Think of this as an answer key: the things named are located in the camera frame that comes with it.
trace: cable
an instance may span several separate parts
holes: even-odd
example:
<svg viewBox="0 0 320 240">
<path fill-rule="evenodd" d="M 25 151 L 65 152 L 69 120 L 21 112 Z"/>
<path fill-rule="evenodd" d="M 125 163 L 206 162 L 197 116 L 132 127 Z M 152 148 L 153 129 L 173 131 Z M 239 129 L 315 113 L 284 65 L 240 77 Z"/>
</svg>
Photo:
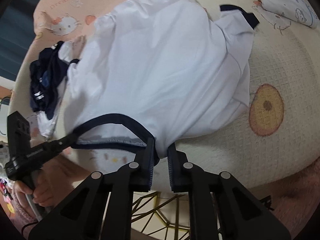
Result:
<svg viewBox="0 0 320 240">
<path fill-rule="evenodd" d="M 35 221 L 35 222 L 32 222 L 32 223 L 29 223 L 29 224 L 24 225 L 24 226 L 22 227 L 22 229 L 21 229 L 21 234 L 23 235 L 23 231 L 26 229 L 26 227 L 35 225 L 35 224 L 37 224 L 37 223 L 38 223 L 38 221 Z"/>
<path fill-rule="evenodd" d="M 3 101 L 4 99 L 7 99 L 7 98 L 10 100 L 10 97 L 4 97 L 4 98 L 2 98 L 2 99 L 0 100 L 0 112 L 1 112 L 2 101 Z M 6 133 L 1 132 L 1 130 L 0 130 L 0 133 L 1 133 L 2 135 L 4 135 L 4 136 L 7 135 Z"/>
</svg>

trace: tiled floor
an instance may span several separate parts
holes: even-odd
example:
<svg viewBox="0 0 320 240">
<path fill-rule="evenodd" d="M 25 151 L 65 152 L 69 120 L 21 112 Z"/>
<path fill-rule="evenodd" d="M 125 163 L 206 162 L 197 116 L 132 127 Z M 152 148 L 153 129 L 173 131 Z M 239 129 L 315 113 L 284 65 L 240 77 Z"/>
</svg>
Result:
<svg viewBox="0 0 320 240">
<path fill-rule="evenodd" d="M 262 199 L 266 196 L 269 195 L 268 192 L 268 187 L 256 187 L 250 190 L 252 192 L 252 194 L 258 198 L 258 199 Z M 148 193 L 141 193 L 141 192 L 137 192 L 134 193 L 133 196 L 133 201 L 138 200 L 140 197 L 145 196 L 147 194 L 150 194 L 152 192 L 155 191 L 150 191 Z M 147 204 L 145 204 L 141 209 L 139 209 L 137 212 L 134 213 L 135 214 L 142 214 L 144 212 L 150 211 L 152 209 L 154 209 L 155 207 L 161 205 L 162 203 L 165 203 L 166 201 L 168 201 L 170 198 L 172 198 L 173 196 L 175 196 L 174 193 L 159 193 L 157 197 L 154 197 L 152 200 L 150 200 Z M 146 203 L 150 198 L 145 198 L 143 199 L 140 204 L 139 207 L 142 206 L 144 203 Z M 169 202 L 168 204 L 166 204 L 165 206 L 163 206 L 162 208 L 159 209 L 160 213 L 166 217 L 166 219 L 168 220 L 168 222 L 170 224 L 175 224 L 175 220 L 176 220 L 176 207 L 177 207 L 177 200 L 174 199 L 171 202 Z M 185 227 L 185 228 L 189 228 L 190 224 L 189 224 L 189 201 L 188 201 L 188 195 L 183 195 L 179 198 L 179 225 L 181 227 Z M 161 228 L 163 228 L 162 230 L 151 234 L 152 237 L 156 238 L 156 239 L 161 239 L 161 240 L 173 240 L 174 239 L 174 233 L 175 233 L 175 229 L 174 227 L 172 228 L 168 228 L 168 231 L 166 233 L 166 228 L 165 228 L 166 224 L 163 223 L 163 221 L 159 218 L 159 216 L 155 213 L 155 214 L 149 214 L 146 217 L 141 218 L 140 220 L 137 220 L 135 222 L 132 223 L 132 228 L 139 231 L 139 232 L 143 232 L 144 234 L 150 234 L 153 233 L 156 230 L 159 230 Z M 179 230 L 178 233 L 178 240 L 185 240 L 188 238 L 189 234 L 185 234 L 187 231 L 186 230 Z M 222 236 L 221 234 L 219 234 L 219 240 L 222 240 Z"/>
</svg>

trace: gold wire frame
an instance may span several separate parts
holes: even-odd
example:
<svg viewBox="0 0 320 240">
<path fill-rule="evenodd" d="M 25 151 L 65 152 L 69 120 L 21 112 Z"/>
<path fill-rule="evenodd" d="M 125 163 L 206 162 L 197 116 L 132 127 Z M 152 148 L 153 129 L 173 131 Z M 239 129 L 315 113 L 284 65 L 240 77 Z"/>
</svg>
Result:
<svg viewBox="0 0 320 240">
<path fill-rule="evenodd" d="M 132 219 L 131 219 L 131 223 L 138 221 L 148 215 L 151 214 L 151 216 L 149 217 L 149 219 L 147 220 L 147 222 L 145 223 L 145 225 L 143 226 L 142 230 L 140 231 L 141 233 L 144 232 L 144 230 L 147 228 L 150 220 L 152 219 L 152 217 L 154 215 L 156 215 L 159 220 L 162 222 L 163 227 L 159 228 L 158 230 L 155 230 L 151 233 L 148 233 L 148 236 L 151 236 L 154 233 L 157 233 L 159 231 L 162 230 L 166 230 L 165 231 L 165 236 L 164 236 L 164 240 L 168 240 L 167 236 L 168 236 L 168 230 L 169 228 L 173 228 L 174 229 L 174 239 L 173 240 L 189 240 L 190 239 L 190 227 L 188 226 L 183 226 L 183 225 L 179 225 L 179 198 L 181 198 L 183 195 L 174 195 L 172 198 L 168 199 L 167 201 L 165 201 L 162 204 L 159 204 L 160 201 L 160 192 L 152 192 L 148 195 L 144 195 L 139 197 L 135 202 L 133 202 L 132 204 Z M 138 210 L 140 210 L 143 206 L 145 206 L 147 203 L 149 203 L 151 200 L 153 200 L 155 198 L 155 204 L 154 204 L 154 208 L 144 212 L 144 213 L 138 213 Z M 143 199 L 148 199 L 147 201 L 145 201 L 142 205 L 141 201 Z M 160 208 L 164 207 L 165 205 L 169 204 L 170 202 L 172 202 L 173 200 L 176 200 L 176 218 L 175 218 L 175 223 L 170 222 L 166 216 L 161 212 Z M 184 232 L 184 234 L 179 238 L 179 231 Z"/>
</svg>

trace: bed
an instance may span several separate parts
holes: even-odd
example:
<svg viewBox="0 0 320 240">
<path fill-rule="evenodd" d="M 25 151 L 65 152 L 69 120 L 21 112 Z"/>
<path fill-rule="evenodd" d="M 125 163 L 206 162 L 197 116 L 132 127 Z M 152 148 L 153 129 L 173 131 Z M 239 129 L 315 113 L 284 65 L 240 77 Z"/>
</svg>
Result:
<svg viewBox="0 0 320 240">
<path fill-rule="evenodd" d="M 89 37 L 95 19 L 122 1 L 40 0 L 34 12 L 36 38 L 17 76 L 9 112 L 19 111 L 26 118 L 33 115 L 29 107 L 29 65 L 43 48 L 79 35 Z M 288 26 L 276 24 L 259 12 L 256 0 L 197 1 L 213 20 L 219 17 L 219 5 L 228 3 L 252 11 L 260 21 L 249 58 L 250 107 L 214 134 L 177 141 L 177 149 L 206 171 L 229 171 L 247 188 L 283 179 L 311 165 L 320 156 L 320 28 L 311 29 L 294 21 Z M 48 25 L 64 22 L 69 28 L 66 33 L 59 28 L 49 30 Z M 259 93 L 268 102 L 264 109 L 255 107 Z M 63 113 L 67 104 L 68 91 L 60 108 L 54 134 L 57 138 L 65 135 Z M 73 162 L 93 171 L 91 156 L 92 152 L 84 150 L 68 154 Z M 154 169 L 153 189 L 170 192 L 166 159 Z"/>
</svg>

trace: pink fabric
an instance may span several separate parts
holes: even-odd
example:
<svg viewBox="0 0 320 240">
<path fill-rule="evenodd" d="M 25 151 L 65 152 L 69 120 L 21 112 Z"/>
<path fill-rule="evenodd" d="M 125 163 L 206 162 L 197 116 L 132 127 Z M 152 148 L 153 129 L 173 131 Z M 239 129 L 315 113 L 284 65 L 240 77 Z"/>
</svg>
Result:
<svg viewBox="0 0 320 240">
<path fill-rule="evenodd" d="M 123 1 L 40 0 L 34 13 L 34 25 L 37 37 L 30 49 L 33 50 L 36 47 L 42 49 L 47 47 L 47 42 L 52 44 L 60 39 L 65 41 L 79 35 L 91 34 L 93 31 L 92 23 L 95 19 L 110 12 Z"/>
<path fill-rule="evenodd" d="M 17 228 L 17 230 L 19 232 L 21 232 L 22 227 L 26 224 L 29 223 L 33 223 L 37 220 L 35 220 L 34 218 L 32 218 L 24 209 L 23 207 L 19 204 L 19 201 L 17 199 L 17 195 L 15 194 L 15 191 L 13 189 L 12 191 L 12 205 L 13 208 L 15 210 L 15 216 L 13 218 L 10 218 L 11 222 L 13 223 L 13 225 Z M 30 225 L 28 227 L 26 227 L 23 230 L 23 236 L 28 239 L 29 233 L 31 231 L 31 229 L 34 227 L 35 225 Z"/>
</svg>

